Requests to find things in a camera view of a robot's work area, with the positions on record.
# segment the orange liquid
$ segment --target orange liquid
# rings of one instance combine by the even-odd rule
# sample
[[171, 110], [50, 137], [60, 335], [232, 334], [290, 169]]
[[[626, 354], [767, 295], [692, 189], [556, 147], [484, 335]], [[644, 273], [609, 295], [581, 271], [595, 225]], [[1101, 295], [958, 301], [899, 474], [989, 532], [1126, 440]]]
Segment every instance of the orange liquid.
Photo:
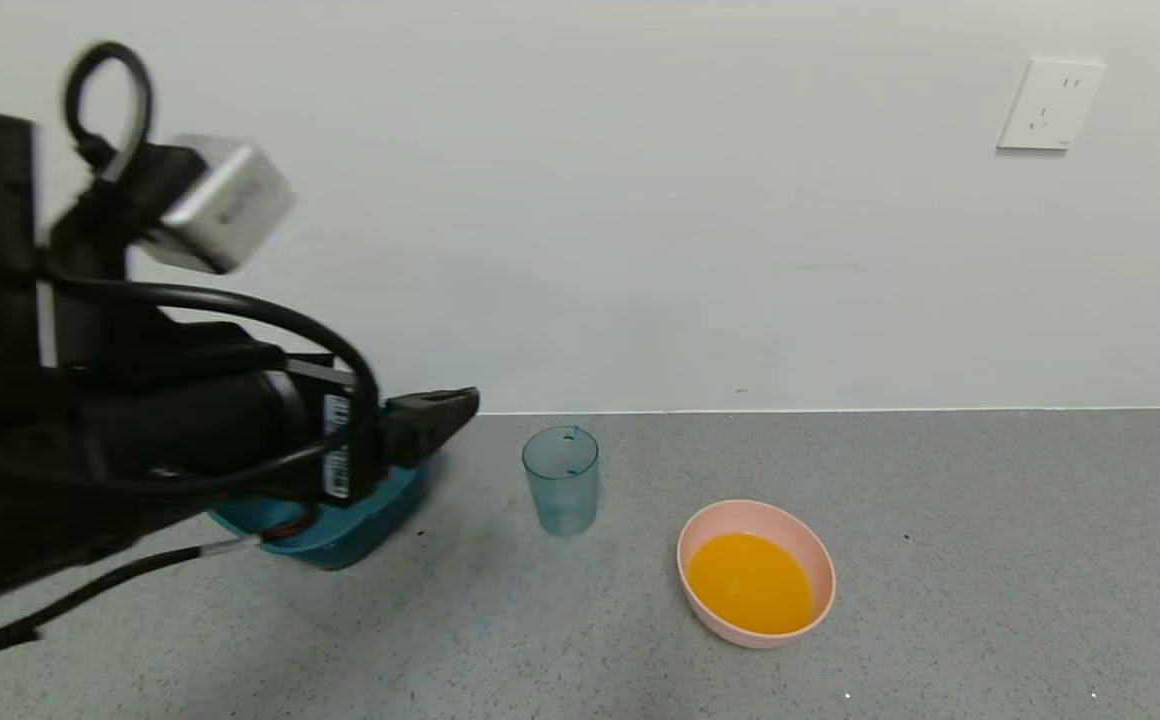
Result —
[[807, 574], [766, 538], [727, 533], [705, 541], [686, 582], [718, 618], [754, 633], [792, 633], [812, 621]]

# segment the label sticker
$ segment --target label sticker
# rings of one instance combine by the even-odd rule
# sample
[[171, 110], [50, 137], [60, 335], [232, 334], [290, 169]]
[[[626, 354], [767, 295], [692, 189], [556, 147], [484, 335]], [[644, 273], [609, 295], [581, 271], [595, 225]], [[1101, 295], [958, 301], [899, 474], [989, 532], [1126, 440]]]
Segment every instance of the label sticker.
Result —
[[[348, 398], [322, 397], [322, 437], [341, 429], [348, 421]], [[348, 497], [348, 446], [322, 457], [322, 492], [332, 497]]]

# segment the pink bowl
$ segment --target pink bowl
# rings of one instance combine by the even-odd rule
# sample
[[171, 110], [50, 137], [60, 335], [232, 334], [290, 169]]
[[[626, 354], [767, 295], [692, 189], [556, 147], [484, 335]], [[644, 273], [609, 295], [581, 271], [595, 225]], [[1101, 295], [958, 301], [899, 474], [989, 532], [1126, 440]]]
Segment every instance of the pink bowl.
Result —
[[[792, 633], [754, 633], [718, 618], [695, 597], [691, 586], [686, 582], [686, 568], [702, 544], [726, 533], [749, 533], [769, 539], [785, 548], [803, 566], [812, 587], [812, 621]], [[677, 575], [696, 618], [726, 641], [753, 648], [781, 647], [783, 643], [791, 643], [800, 634], [809, 633], [828, 614], [828, 609], [833, 605], [833, 592], [838, 587], [833, 561], [812, 529], [776, 506], [756, 500], [723, 500], [691, 516], [682, 528], [682, 534], [677, 537]]]

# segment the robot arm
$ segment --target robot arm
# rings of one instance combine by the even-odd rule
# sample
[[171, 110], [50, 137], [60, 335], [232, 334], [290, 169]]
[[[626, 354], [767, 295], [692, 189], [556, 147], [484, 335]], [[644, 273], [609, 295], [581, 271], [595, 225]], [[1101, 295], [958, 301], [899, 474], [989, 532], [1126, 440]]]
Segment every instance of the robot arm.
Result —
[[[125, 64], [137, 89], [137, 122], [119, 150], [77, 118], [86, 78], [104, 60]], [[65, 112], [95, 176], [42, 250], [32, 246], [31, 126], [0, 117], [0, 592], [235, 497], [349, 506], [476, 414], [476, 388], [382, 403], [355, 348], [296, 311], [129, 281], [135, 243], [172, 264], [233, 269], [291, 192], [249, 143], [148, 141], [151, 82], [126, 48], [82, 56]], [[37, 352], [39, 279], [55, 291], [55, 368]], [[328, 354], [291, 355], [237, 323], [174, 322], [162, 306], [274, 323]], [[31, 639], [17, 638], [0, 648]]]

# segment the blue plastic cup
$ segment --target blue plastic cup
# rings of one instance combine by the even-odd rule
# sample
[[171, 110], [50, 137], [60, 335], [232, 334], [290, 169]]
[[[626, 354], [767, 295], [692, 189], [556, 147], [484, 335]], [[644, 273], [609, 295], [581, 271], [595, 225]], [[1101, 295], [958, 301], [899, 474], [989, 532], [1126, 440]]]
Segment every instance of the blue plastic cup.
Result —
[[522, 448], [535, 515], [544, 532], [574, 536], [599, 516], [599, 442], [574, 426], [536, 432]]

